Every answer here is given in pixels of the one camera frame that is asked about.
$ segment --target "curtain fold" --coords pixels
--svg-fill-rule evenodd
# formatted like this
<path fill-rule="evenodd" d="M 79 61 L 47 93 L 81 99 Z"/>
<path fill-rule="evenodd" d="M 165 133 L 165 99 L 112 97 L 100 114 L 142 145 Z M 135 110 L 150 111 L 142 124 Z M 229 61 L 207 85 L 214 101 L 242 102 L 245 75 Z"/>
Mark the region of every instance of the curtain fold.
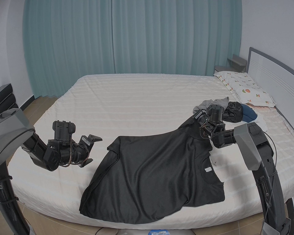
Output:
<path fill-rule="evenodd" d="M 24 51 L 35 97 L 102 73 L 213 75 L 239 55 L 241 0 L 26 0 Z"/>
<path fill-rule="evenodd" d="M 26 0 L 23 27 L 35 97 L 61 96 L 87 74 L 115 73 L 111 1 Z"/>

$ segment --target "white wall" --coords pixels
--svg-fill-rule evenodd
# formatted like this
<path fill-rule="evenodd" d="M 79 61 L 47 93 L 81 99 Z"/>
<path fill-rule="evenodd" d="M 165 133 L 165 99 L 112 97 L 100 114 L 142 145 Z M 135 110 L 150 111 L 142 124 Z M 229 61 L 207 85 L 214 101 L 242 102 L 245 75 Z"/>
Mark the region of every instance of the white wall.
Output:
<path fill-rule="evenodd" d="M 33 95 L 22 39 L 24 2 L 0 0 L 0 80 L 3 84 L 11 83 L 19 107 Z"/>
<path fill-rule="evenodd" d="M 294 0 L 242 0 L 240 57 L 249 47 L 294 69 Z"/>

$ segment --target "bed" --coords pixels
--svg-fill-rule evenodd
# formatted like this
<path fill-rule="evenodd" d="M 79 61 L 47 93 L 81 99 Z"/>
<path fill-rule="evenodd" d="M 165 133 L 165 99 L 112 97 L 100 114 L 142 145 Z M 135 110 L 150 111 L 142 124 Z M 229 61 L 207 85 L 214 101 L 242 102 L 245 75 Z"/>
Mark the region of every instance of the bed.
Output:
<path fill-rule="evenodd" d="M 277 151 L 277 170 L 284 200 L 294 196 L 293 101 L 294 71 L 268 55 L 250 49 L 247 72 L 276 101 L 275 108 L 255 107 L 263 115 Z M 262 211 L 252 173 L 247 170 L 237 145 L 213 149 L 214 170 L 224 182 L 225 201 L 180 211 L 150 224 L 122 224 L 95 220 L 79 213 L 80 198 L 107 153 L 106 147 L 119 135 L 155 135 L 173 131 L 192 115 L 195 105 L 206 99 L 234 97 L 217 77 L 167 74 L 87 75 L 60 97 L 36 122 L 37 134 L 46 141 L 54 137 L 52 122 L 76 124 L 73 139 L 94 134 L 95 143 L 84 168 L 59 167 L 54 172 L 35 166 L 18 149 L 8 169 L 19 200 L 29 208 L 65 221 L 119 229 L 190 229 L 228 223 Z M 226 123 L 231 129 L 238 123 Z"/>

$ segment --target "floral pillow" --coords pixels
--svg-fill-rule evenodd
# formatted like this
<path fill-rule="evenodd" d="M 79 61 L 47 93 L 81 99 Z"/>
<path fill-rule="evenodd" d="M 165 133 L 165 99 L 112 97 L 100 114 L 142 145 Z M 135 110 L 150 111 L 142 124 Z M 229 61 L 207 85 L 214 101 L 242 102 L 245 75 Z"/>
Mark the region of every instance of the floral pillow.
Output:
<path fill-rule="evenodd" d="M 221 71 L 214 74 L 228 88 L 237 101 L 242 104 L 274 107 L 275 102 L 248 73 Z"/>

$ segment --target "white headboard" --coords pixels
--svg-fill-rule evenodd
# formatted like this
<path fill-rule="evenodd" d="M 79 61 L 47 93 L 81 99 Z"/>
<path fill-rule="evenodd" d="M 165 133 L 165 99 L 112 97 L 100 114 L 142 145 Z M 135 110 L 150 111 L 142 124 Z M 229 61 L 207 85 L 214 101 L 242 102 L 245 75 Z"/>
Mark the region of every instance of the white headboard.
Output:
<path fill-rule="evenodd" d="M 294 127 L 294 70 L 275 58 L 249 49 L 246 72 L 271 95 L 276 108 Z"/>

